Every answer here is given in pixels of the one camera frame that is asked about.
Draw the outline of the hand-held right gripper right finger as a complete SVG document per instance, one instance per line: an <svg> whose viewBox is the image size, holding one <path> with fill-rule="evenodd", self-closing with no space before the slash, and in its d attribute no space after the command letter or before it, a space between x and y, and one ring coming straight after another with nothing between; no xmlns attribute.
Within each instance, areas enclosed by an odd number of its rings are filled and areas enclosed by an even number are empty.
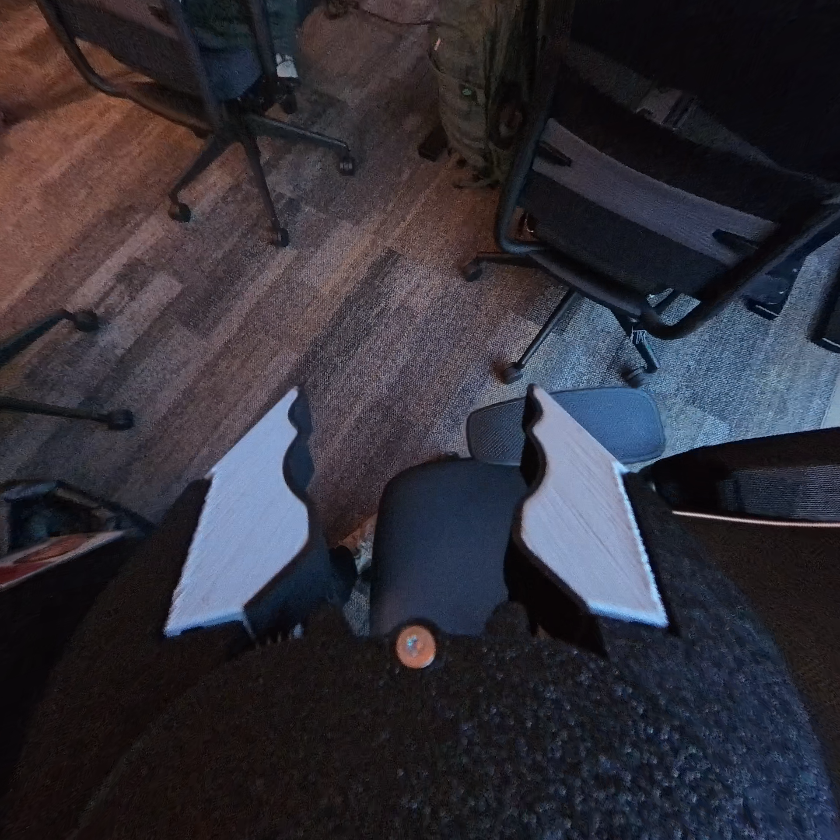
<svg viewBox="0 0 840 840"><path fill-rule="evenodd" d="M525 407L536 469L515 517L518 549L587 614L667 628L627 469L543 388L529 386Z"/></svg>

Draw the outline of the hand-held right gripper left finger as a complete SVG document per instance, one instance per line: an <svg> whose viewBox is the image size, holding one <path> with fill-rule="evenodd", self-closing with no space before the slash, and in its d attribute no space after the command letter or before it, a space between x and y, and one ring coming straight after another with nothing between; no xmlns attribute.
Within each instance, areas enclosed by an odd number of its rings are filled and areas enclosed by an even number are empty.
<svg viewBox="0 0 840 840"><path fill-rule="evenodd" d="M310 541L308 480L290 467L308 425L305 392L294 386L210 468L166 637L231 623L257 637L271 623L279 581Z"/></svg>

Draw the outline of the dark rounded cushion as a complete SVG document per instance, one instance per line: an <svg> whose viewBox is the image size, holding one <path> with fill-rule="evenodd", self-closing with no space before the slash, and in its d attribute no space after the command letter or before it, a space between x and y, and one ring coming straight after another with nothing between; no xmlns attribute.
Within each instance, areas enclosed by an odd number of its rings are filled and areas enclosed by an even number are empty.
<svg viewBox="0 0 840 840"><path fill-rule="evenodd" d="M448 636L482 635L509 598L505 558L526 489L519 467L472 458L392 478L374 526L370 634L416 619Z"/></svg>

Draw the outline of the red and white printed box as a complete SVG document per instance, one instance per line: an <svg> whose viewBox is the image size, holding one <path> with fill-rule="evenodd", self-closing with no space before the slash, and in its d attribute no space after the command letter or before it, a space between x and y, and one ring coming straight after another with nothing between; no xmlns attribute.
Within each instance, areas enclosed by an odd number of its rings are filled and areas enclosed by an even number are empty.
<svg viewBox="0 0 840 840"><path fill-rule="evenodd" d="M128 534L128 530L73 533L51 537L8 553L1 558L1 591L5 592L60 564L120 541Z"/></svg>

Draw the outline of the black office chair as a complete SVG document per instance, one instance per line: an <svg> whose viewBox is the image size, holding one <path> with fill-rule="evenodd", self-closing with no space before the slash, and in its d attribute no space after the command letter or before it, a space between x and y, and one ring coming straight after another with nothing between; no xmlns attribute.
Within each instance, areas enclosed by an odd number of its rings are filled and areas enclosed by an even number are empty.
<svg viewBox="0 0 840 840"><path fill-rule="evenodd" d="M497 210L490 264L541 270L566 287L518 360L518 382L580 299L608 310L642 363L659 369L650 338L685 338L737 298L786 299L807 257L838 235L838 178L825 181L690 140L615 100L568 58L555 36L538 75L517 156Z"/></svg>
<svg viewBox="0 0 840 840"><path fill-rule="evenodd" d="M250 29L249 45L227 45L202 36L175 1L40 1L47 25L83 80L111 98L192 131L204 145L172 185L168 214L177 223L192 219L182 190L232 145L245 153L266 210L269 240L289 244L260 159L257 139L266 137L330 150L342 175L353 175L347 143L267 116L273 106L297 109L291 82L278 77L264 2L239 3Z"/></svg>

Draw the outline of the camouflage backpack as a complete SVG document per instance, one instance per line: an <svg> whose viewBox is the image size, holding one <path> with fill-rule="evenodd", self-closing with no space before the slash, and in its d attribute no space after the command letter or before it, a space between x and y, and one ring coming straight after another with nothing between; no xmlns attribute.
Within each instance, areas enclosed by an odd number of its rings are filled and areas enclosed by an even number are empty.
<svg viewBox="0 0 840 840"><path fill-rule="evenodd" d="M521 54L525 6L438 3L429 57L447 147L467 169L459 187L495 186L509 174L529 93Z"/></svg>

